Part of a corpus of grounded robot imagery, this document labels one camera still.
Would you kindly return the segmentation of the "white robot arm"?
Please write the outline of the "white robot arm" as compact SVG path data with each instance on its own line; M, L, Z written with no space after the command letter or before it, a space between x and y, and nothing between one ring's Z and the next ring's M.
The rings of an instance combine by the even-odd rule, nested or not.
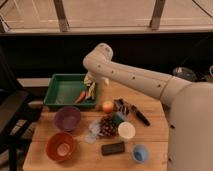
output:
M83 59L89 75L105 77L170 108L167 171L213 171L213 83L115 63L112 48L98 44Z

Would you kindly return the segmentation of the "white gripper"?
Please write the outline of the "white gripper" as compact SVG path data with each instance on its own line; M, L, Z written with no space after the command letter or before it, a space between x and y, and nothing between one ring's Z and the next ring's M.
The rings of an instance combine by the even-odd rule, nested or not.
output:
M84 77L84 84L89 86L93 82L104 83L106 86L109 85L109 79L108 78L102 77L102 76L100 76L98 74L94 74L92 72L87 72L85 77Z

